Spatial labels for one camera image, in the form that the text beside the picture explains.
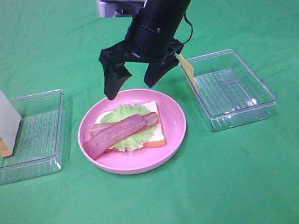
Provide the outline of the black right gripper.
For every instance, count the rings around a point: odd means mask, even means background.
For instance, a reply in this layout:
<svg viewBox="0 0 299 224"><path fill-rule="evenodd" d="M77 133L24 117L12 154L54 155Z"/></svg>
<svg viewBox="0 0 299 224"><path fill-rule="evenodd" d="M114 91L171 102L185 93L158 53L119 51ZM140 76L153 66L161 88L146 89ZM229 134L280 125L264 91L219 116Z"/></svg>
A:
<svg viewBox="0 0 299 224"><path fill-rule="evenodd" d="M122 41L101 50L99 61L104 70L104 94L109 100L116 97L122 85L132 76L125 62L149 63L144 75L144 82L149 88L178 65L177 57L167 57L183 48L183 43L174 38L179 24L176 6L144 10L133 17Z"/></svg>

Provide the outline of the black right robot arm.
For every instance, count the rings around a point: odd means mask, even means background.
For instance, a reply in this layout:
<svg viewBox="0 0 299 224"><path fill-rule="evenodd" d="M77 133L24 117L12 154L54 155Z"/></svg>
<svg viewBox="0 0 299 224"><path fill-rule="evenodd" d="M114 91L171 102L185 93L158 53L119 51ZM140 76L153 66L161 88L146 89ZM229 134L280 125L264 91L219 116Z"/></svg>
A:
<svg viewBox="0 0 299 224"><path fill-rule="evenodd" d="M104 94L113 100L123 83L131 77L125 62L148 65L144 82L153 87L170 69L178 65L176 55L183 42L174 34L186 18L191 0L98 0L102 18L131 17L125 38L103 49L99 61L104 70Z"/></svg>

